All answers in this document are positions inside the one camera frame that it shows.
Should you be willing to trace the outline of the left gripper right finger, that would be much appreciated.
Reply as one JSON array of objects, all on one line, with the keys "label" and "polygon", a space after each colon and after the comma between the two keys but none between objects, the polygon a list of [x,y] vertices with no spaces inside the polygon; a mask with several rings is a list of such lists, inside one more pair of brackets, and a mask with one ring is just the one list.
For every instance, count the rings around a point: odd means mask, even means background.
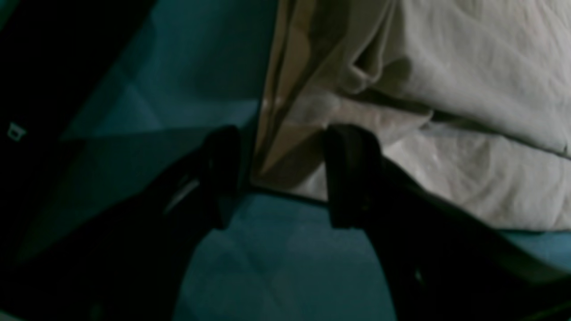
[{"label": "left gripper right finger", "polygon": [[331,125],[323,154],[332,226],[365,232],[399,321],[570,319],[569,272],[426,191],[374,134]]}]

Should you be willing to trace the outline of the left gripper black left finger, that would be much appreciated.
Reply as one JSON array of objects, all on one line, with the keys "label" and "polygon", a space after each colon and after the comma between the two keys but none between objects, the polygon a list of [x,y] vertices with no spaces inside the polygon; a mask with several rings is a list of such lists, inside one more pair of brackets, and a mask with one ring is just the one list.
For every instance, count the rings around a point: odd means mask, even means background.
[{"label": "left gripper black left finger", "polygon": [[1,271],[1,311],[25,321],[170,321],[194,250],[238,193],[241,134],[211,132],[141,192]]}]

